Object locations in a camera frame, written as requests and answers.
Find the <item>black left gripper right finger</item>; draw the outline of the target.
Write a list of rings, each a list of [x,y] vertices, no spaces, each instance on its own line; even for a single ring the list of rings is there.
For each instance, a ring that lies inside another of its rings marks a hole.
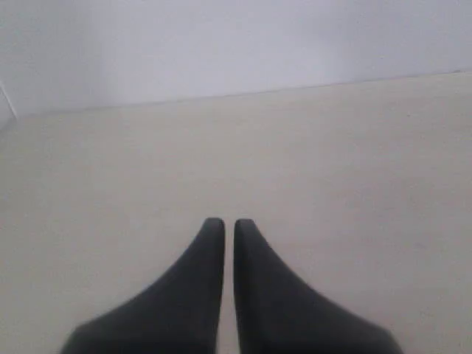
[[[233,284],[242,353],[401,353],[393,336],[316,292],[252,219],[234,229]]]

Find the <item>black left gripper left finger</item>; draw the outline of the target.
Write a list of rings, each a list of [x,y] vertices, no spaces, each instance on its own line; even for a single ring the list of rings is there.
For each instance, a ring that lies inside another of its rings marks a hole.
[[[216,353],[224,260],[224,222],[207,218],[157,281],[78,326],[62,353]]]

